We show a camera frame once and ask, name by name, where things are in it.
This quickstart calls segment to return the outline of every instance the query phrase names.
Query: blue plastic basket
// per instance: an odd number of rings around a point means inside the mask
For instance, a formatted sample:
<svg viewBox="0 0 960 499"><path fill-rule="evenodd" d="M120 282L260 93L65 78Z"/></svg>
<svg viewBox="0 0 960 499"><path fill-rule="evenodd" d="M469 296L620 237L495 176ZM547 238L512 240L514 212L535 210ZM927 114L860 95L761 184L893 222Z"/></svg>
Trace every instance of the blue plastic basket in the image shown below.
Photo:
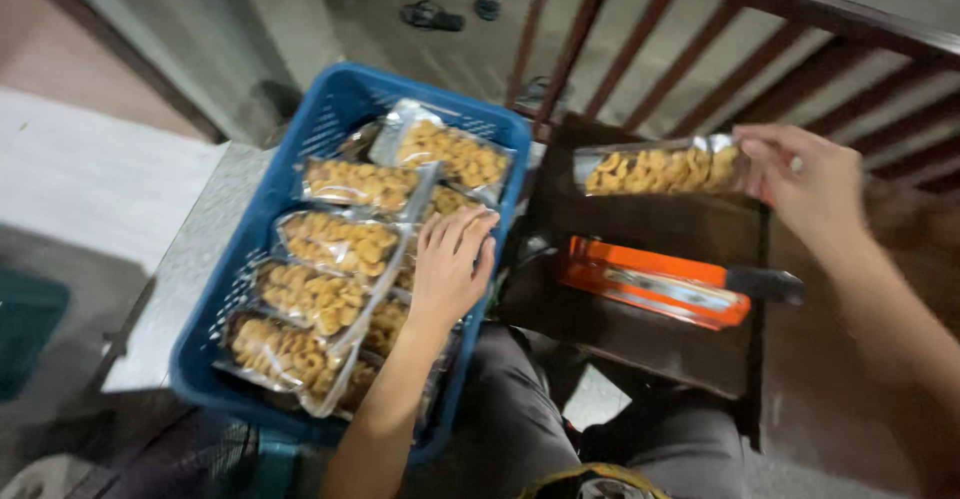
<svg viewBox="0 0 960 499"><path fill-rule="evenodd" d="M402 98L413 98L440 108L442 111L438 115L447 124L516 150L498 209L501 221L495 236L496 258L500 259L530 149L531 136L526 121L501 107L363 65L331 65L318 75L296 111L263 181L176 341L170 360L170 377L174 391L186 401L227 411L248 422L284 431L304 441L333 445L340 439L347 426L345 421L337 418L319 420L303 411L289 412L271 407L254 389L238 388L233 378L214 371L210 362L217 358L219 348L210 340L210 333L218 328L218 321L237 295L236 273L250 259L265 253L270 244L271 222L297 203L292 190L300 182L296 181L294 163L305 154L332 155L348 133L389 112L390 107ZM485 301L477 303L464 319L459 353L447 372L442 397L420 440L411 450L411 462L434 456L450 436L485 305Z"/></svg>

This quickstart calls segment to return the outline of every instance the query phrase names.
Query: person's lap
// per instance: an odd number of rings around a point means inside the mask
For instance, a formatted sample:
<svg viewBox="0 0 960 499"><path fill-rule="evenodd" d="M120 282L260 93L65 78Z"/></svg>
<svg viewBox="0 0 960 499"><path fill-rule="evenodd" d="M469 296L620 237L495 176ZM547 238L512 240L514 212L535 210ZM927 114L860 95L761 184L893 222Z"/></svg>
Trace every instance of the person's lap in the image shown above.
<svg viewBox="0 0 960 499"><path fill-rule="evenodd" d="M721 402L693 389L657 391L587 428L577 456L524 345L510 327L481 328L450 445L466 464L465 494L510 497L582 460L637 469L678 499L744 495L740 438Z"/></svg>

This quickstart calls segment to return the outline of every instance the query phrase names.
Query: wooden table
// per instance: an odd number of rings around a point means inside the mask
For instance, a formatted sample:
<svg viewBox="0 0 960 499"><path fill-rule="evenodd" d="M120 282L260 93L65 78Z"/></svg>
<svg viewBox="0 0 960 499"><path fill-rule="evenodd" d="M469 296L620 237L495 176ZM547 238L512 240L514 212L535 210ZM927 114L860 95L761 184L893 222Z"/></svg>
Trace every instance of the wooden table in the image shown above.
<svg viewBox="0 0 960 499"><path fill-rule="evenodd" d="M561 250L570 235L594 235L724 266L760 264L762 216L752 202L693 196L584 197L576 189L571 179L574 145L633 140L568 116L554 133L527 214L514 233L544 235ZM752 315L721 332L695 327L558 284L557 259L514 266L500 298L501 320L728 399L747 393Z"/></svg>

